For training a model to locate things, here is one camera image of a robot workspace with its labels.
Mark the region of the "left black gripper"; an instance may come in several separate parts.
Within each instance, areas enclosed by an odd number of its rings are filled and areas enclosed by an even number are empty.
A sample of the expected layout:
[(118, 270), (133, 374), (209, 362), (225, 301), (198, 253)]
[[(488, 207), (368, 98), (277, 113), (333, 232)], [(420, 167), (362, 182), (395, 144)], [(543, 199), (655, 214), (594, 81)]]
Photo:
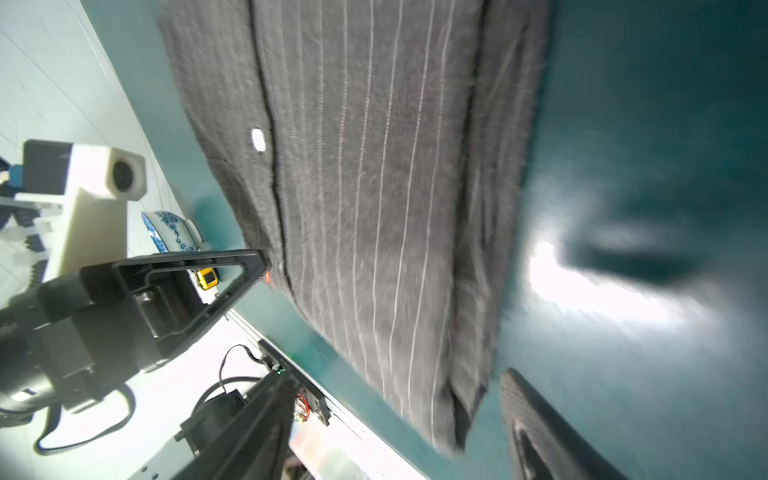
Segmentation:
[[(195, 274), (234, 278), (214, 293)], [(45, 282), (1, 310), (1, 413), (82, 409), (185, 352), (261, 280), (260, 250), (153, 254)]]

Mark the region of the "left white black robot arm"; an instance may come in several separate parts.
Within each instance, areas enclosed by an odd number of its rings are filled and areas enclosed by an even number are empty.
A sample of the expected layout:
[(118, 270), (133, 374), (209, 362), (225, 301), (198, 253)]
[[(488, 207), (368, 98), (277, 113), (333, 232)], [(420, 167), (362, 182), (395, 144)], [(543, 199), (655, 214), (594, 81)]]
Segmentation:
[[(46, 411), (57, 428), (119, 393), (200, 340), (269, 270), (258, 250), (164, 253), (80, 267), (16, 295), (1, 311), (1, 424)], [(276, 479), (287, 452), (295, 383), (270, 372), (248, 394), (215, 385), (176, 441), (191, 461), (183, 479)]]

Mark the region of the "dark grey striped shirt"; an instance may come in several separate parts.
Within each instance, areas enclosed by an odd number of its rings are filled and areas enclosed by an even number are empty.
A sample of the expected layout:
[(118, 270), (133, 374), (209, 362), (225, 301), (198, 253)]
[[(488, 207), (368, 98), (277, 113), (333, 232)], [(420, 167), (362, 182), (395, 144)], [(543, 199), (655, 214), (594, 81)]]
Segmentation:
[(436, 451), (495, 355), (546, 1), (167, 1), (197, 141), (277, 287)]

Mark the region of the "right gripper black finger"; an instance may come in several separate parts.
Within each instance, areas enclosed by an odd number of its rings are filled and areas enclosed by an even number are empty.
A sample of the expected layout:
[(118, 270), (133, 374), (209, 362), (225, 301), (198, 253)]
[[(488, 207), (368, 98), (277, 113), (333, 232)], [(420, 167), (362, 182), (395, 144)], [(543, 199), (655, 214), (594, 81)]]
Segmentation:
[(515, 369), (501, 376), (500, 403), (515, 479), (622, 479)]

